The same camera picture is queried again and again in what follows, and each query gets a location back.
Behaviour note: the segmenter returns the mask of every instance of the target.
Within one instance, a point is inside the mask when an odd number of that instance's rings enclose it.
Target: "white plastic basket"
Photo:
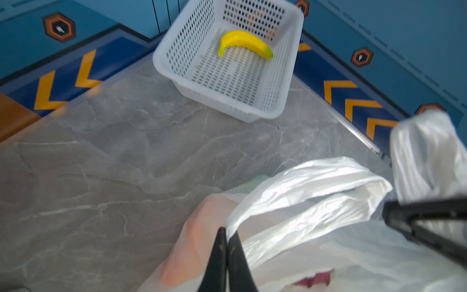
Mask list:
[[[154,67],[183,96],[245,122],[274,119],[284,111],[302,26],[302,11],[284,0],[190,0],[157,46]],[[219,57],[221,37],[239,29],[274,57],[242,47]]]

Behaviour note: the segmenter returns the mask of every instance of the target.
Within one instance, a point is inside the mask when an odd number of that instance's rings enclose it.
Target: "banana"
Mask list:
[[[234,30],[226,33],[220,39],[220,48],[217,54],[222,57],[225,49],[231,46],[247,48],[265,59],[271,59],[273,56],[271,49],[265,42],[251,33],[242,30]]]

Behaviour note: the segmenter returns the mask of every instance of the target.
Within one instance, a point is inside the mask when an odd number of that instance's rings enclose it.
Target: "orange hexagon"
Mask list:
[[[442,107],[439,103],[428,103],[426,105],[421,105],[417,111],[415,112],[416,114],[421,114],[423,111],[429,109],[429,108],[435,108],[435,109],[438,109],[440,111],[443,111],[445,112],[446,110],[444,109],[444,107]]]
[[[308,16],[308,13],[310,12],[310,4],[307,0],[298,0],[295,5],[302,10],[303,16]]]
[[[373,55],[374,53],[368,48],[356,50],[352,55],[352,63],[357,67],[368,65],[373,59]]]
[[[45,34],[59,42],[66,42],[76,37],[75,22],[60,12],[42,19]]]

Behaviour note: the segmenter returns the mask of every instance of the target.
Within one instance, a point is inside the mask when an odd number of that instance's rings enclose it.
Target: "basket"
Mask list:
[[[154,67],[185,97],[245,122],[274,119],[285,107],[303,18],[284,0],[190,0],[157,46]],[[232,30],[256,35],[274,57],[242,47],[219,57]]]

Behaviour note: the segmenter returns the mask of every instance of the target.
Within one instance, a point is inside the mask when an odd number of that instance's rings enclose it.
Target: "yellow chevron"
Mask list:
[[[324,99],[329,102],[329,104],[333,104],[332,99],[332,88],[358,88],[358,86],[350,81],[350,80],[341,80],[341,81],[325,81],[324,82]]]
[[[398,123],[399,122],[397,122],[397,121],[368,118],[368,120],[367,120],[367,136],[371,140],[374,140],[375,139],[375,128],[376,128],[376,126],[394,127]]]
[[[93,50],[83,56],[78,77],[76,78],[76,87],[93,88],[94,86],[102,83],[102,81],[99,80],[88,79],[92,63],[94,62],[94,57],[96,57],[96,50]]]
[[[308,44],[301,43],[298,45],[298,51],[303,52],[303,51],[309,51],[311,50],[311,47]]]
[[[352,121],[354,117],[354,107],[376,107],[382,108],[375,100],[346,100],[346,118]]]
[[[67,101],[50,101],[50,92],[54,83],[55,70],[45,74],[39,79],[39,86],[35,96],[34,110],[57,109],[64,106]]]

